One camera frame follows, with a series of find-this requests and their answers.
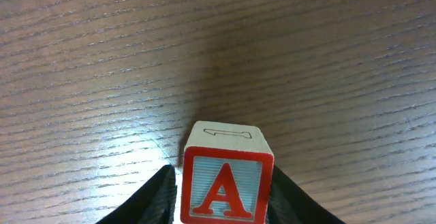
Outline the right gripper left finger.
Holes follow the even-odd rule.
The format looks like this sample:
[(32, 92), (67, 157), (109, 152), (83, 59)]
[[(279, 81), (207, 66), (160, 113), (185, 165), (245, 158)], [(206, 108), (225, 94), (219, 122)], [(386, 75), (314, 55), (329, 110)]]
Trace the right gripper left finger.
[(176, 174), (164, 165), (128, 200), (97, 224), (172, 224), (176, 204)]

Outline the red letter A block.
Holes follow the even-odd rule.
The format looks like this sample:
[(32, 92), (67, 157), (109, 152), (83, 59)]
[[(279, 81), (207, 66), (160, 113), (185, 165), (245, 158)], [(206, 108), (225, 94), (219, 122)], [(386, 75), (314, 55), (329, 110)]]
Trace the red letter A block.
[(264, 224), (275, 157), (259, 128), (194, 124), (183, 156), (183, 223)]

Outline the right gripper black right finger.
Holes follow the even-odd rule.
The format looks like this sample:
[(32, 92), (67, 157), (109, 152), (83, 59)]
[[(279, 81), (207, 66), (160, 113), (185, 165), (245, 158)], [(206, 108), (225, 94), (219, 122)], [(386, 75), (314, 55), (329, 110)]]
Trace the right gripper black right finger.
[(276, 165), (272, 172), (267, 224), (345, 224), (307, 195)]

